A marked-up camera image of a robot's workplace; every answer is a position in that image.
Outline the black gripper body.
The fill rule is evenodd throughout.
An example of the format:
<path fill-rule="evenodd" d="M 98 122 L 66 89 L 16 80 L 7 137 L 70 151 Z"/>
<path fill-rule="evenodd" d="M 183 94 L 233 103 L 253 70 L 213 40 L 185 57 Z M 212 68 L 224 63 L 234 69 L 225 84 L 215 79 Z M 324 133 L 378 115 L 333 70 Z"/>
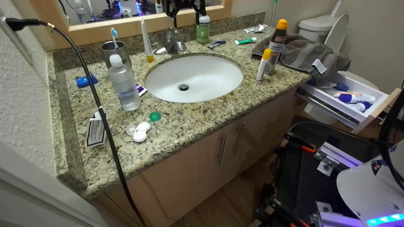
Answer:
<path fill-rule="evenodd" d="M 162 11 L 172 20 L 172 26 L 176 26 L 176 14 L 180 10 L 191 9 L 195 12 L 195 22 L 199 22 L 200 16 L 205 16 L 205 0 L 161 0 Z"/>

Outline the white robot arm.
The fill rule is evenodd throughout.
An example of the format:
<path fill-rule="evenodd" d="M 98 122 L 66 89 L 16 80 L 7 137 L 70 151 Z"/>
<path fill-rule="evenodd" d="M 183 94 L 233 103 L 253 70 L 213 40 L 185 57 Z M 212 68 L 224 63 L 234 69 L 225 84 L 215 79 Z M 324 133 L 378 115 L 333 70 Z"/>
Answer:
<path fill-rule="evenodd" d="M 385 94 L 354 79 L 342 59 L 325 60 L 340 49 L 347 25 L 348 17 L 334 12 L 300 21 L 299 38 L 280 51 L 280 63 L 309 73 L 311 80 L 301 87 L 302 96 L 350 123 L 356 132 L 372 112 L 393 102 L 376 141 L 378 156 L 361 161 L 353 155 L 356 146 L 338 149 L 329 142 L 323 142 L 314 156 L 319 160 L 318 171 L 335 176 L 342 200 L 367 227 L 404 227 L 404 150 L 400 144 L 388 142 L 402 107 L 402 92 Z"/>

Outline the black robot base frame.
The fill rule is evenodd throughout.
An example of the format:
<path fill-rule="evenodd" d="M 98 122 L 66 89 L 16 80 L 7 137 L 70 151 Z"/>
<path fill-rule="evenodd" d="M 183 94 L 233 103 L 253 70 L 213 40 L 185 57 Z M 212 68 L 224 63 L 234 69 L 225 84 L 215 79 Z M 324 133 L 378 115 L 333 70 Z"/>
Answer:
<path fill-rule="evenodd" d="M 275 149 L 273 179 L 261 190 L 255 212 L 257 227 L 291 227 L 296 219 L 314 227 L 320 212 L 356 220 L 335 184 L 345 165 L 332 164 L 330 175 L 324 175 L 318 170 L 321 160 L 315 154 L 328 142 L 359 161 L 368 161 L 378 154 L 374 142 L 314 121 L 295 122 L 284 138 L 286 144 Z"/>

